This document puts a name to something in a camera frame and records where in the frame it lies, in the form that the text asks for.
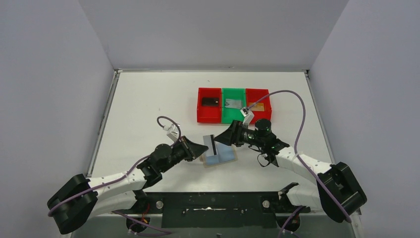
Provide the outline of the beige card holder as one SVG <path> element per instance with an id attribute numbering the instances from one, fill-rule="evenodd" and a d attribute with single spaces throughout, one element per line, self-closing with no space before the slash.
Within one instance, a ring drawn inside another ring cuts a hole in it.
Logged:
<path id="1" fill-rule="evenodd" d="M 200 161 L 205 168 L 214 167 L 238 160 L 238 156 L 233 146 L 226 146 L 224 144 L 216 143 L 216 155 L 207 156 L 203 154 L 200 156 Z"/>

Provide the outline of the silver VIP credit card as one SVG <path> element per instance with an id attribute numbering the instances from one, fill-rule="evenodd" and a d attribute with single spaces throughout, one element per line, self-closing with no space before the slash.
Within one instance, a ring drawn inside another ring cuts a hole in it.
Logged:
<path id="1" fill-rule="evenodd" d="M 214 140 L 214 135 L 204 135 L 203 136 L 204 145 L 208 147 L 208 150 L 205 153 L 206 157 L 216 156 L 217 155 L 217 148 L 216 143 Z"/>

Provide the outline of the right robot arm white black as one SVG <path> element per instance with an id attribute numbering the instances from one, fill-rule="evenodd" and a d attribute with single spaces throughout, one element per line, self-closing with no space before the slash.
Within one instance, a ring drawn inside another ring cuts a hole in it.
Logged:
<path id="1" fill-rule="evenodd" d="M 316 186 L 315 189 L 299 190 L 295 185 L 284 191 L 278 204 L 286 212 L 297 206 L 310 207 L 341 223 L 349 221 L 350 215 L 367 202 L 366 194 L 347 164 L 326 163 L 298 153 L 277 138 L 267 119 L 258 120 L 254 130 L 234 120 L 226 131 L 214 139 L 227 146 L 255 146 L 269 164 L 288 169 Z"/>

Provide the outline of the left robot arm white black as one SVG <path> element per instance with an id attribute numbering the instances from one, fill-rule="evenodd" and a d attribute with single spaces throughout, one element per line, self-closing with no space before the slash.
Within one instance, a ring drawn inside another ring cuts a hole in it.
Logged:
<path id="1" fill-rule="evenodd" d="M 181 136 L 172 145 L 159 144 L 128 171 L 96 178 L 74 175 L 48 200 L 48 216 L 65 235 L 104 213 L 130 208 L 142 211 L 147 199 L 138 191 L 161 181 L 163 173 L 181 161 L 193 161 L 208 149 Z"/>

